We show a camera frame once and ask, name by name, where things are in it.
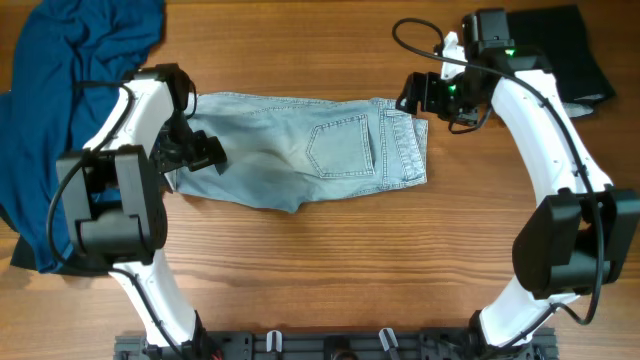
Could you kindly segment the light blue denim shorts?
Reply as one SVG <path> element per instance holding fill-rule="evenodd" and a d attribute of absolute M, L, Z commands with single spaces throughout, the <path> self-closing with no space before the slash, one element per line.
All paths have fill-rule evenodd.
<path fill-rule="evenodd" d="M 308 202 L 427 181 L 428 123 L 391 99 L 219 92 L 198 97 L 189 124 L 217 137 L 227 162 L 222 172 L 209 166 L 167 173 L 171 190 L 185 195 L 294 213 Z"/>

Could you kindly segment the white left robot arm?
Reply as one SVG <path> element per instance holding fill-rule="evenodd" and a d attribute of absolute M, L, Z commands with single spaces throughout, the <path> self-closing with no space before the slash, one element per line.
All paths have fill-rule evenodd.
<path fill-rule="evenodd" d="M 82 150 L 56 162 L 59 187 L 47 213 L 46 236 L 63 208 L 75 271 L 107 274 L 144 323 L 141 352 L 150 359 L 219 359 L 197 311 L 178 288 L 163 251 L 168 220 L 165 174 L 213 167 L 227 155 L 215 136 L 194 131 L 196 87 L 178 64 L 133 70 L 114 83 L 119 98 Z"/>

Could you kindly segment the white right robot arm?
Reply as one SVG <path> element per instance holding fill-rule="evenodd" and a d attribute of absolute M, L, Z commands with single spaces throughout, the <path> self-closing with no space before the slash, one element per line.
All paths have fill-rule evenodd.
<path fill-rule="evenodd" d="M 500 117 L 536 198 L 513 243 L 513 278 L 472 317 L 467 350 L 482 359 L 519 352 L 553 314 L 582 296 L 589 308 L 576 322 L 590 324 L 603 286 L 621 274 L 639 223 L 638 194 L 615 187 L 592 159 L 545 54 L 514 42 L 503 9 L 466 15 L 460 32 L 439 34 L 429 58 L 441 70 L 411 74 L 397 109 L 435 114 L 454 134 L 486 122 L 479 107 Z"/>

